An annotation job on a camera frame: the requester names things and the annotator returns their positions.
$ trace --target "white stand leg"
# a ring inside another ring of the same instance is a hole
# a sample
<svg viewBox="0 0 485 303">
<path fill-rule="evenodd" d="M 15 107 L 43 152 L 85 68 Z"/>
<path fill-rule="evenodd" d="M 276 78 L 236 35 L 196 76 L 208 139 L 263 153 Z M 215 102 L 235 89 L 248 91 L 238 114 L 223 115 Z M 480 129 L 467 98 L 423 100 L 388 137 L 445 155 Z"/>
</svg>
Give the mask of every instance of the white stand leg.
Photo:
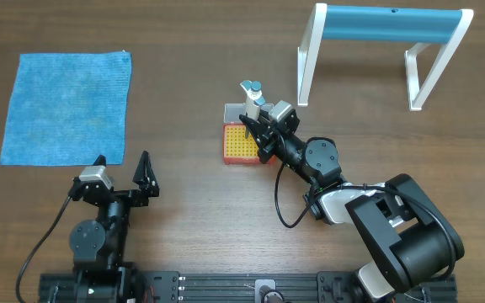
<svg viewBox="0 0 485 303">
<path fill-rule="evenodd" d="M 317 53 L 321 45 L 327 4 L 317 3 L 310 15 L 308 25 L 302 36 L 297 57 L 297 103 L 308 106 L 308 95 L 312 85 L 313 71 L 316 67 Z"/>
<path fill-rule="evenodd" d="M 422 105 L 428 97 L 431 90 L 434 88 L 437 80 L 441 76 L 441 73 L 445 70 L 446 65 L 451 59 L 452 55 L 456 51 L 463 36 L 467 32 L 469 25 L 471 24 L 473 11 L 471 9 L 461 10 L 460 23 L 452 33 L 450 40 L 447 44 L 441 46 L 439 54 L 435 59 L 434 65 L 429 71 L 428 77 L 420 88 L 418 85 L 418 69 L 417 69 L 417 55 L 423 51 L 429 44 L 417 43 L 411 50 L 405 52 L 405 67 L 408 80 L 408 92 L 409 92 L 409 110 L 418 111 L 422 109 Z"/>
</svg>

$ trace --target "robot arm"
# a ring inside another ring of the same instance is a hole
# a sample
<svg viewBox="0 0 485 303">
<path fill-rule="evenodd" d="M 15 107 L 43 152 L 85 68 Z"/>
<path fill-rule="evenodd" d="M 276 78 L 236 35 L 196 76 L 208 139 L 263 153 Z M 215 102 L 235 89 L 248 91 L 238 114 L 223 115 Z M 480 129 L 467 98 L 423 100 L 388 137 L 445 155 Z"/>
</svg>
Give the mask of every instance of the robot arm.
<svg viewBox="0 0 485 303">
<path fill-rule="evenodd" d="M 407 174 L 373 186 L 347 183 L 334 141 L 311 138 L 304 143 L 297 138 L 300 121 L 287 102 L 262 110 L 257 121 L 239 118 L 258 145 L 261 163 L 277 156 L 311 185 L 304 199 L 316 220 L 357 228 L 374 261 L 355 273 L 360 288 L 353 291 L 354 298 L 378 301 L 448 267 L 440 276 L 445 278 L 463 257 L 459 235 Z M 410 220 L 417 223 L 398 234 L 394 227 Z"/>
</svg>

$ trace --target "blue cap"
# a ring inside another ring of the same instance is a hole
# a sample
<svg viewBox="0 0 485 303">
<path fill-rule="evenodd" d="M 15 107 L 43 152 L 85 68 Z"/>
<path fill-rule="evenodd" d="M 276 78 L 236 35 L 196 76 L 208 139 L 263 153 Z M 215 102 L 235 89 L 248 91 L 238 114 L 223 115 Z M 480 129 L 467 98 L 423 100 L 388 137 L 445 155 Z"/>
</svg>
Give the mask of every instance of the blue cap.
<svg viewBox="0 0 485 303">
<path fill-rule="evenodd" d="M 260 81 L 254 81 L 252 82 L 252 86 L 250 86 L 250 89 L 254 92 L 259 92 L 261 90 L 261 82 Z"/>
</svg>

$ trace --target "blue and white rack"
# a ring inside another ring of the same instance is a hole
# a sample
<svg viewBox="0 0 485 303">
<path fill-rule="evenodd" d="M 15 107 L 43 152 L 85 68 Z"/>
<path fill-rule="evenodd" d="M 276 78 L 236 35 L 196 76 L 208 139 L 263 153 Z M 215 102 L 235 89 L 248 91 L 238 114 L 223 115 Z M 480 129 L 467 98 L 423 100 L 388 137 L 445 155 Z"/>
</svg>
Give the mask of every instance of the blue and white rack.
<svg viewBox="0 0 485 303">
<path fill-rule="evenodd" d="M 409 109 L 421 110 L 471 24 L 471 9 L 378 8 L 317 3 L 298 49 L 297 103 L 308 95 L 322 40 L 415 42 L 405 52 Z M 418 84 L 417 55 L 431 44 L 442 45 L 429 75 Z"/>
</svg>

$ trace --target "wooden table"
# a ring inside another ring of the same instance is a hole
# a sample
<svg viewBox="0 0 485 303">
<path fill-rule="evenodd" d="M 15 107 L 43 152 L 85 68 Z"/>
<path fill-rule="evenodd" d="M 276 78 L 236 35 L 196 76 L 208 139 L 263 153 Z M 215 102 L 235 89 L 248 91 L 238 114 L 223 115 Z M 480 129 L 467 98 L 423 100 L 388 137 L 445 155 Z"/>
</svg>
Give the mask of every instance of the wooden table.
<svg viewBox="0 0 485 303">
<path fill-rule="evenodd" d="M 225 103 L 245 99 L 239 83 L 260 80 L 270 102 L 296 104 L 296 47 L 312 1 L 0 1 L 0 151 L 19 54 L 132 53 L 125 162 L 109 167 L 127 189 L 142 150 L 152 155 L 161 197 L 134 210 L 126 260 L 141 269 L 185 273 L 316 273 L 370 261 L 352 226 L 309 215 L 293 230 L 276 218 L 274 166 L 225 166 Z M 377 183 L 415 178 L 460 233 L 456 265 L 461 302 L 485 301 L 485 1 L 364 0 L 336 4 L 473 8 L 460 48 L 424 109 L 408 111 L 406 44 L 322 44 L 310 107 L 297 108 L 303 140 L 333 138 L 344 176 Z M 434 53 L 420 57 L 428 72 Z M 16 275 L 39 241 L 80 167 L 0 166 L 0 301 L 15 301 Z M 307 186 L 280 182 L 293 221 Z M 39 274 L 69 272 L 68 235 L 96 209 L 71 203 L 37 252 L 22 283 L 36 298 Z"/>
</svg>

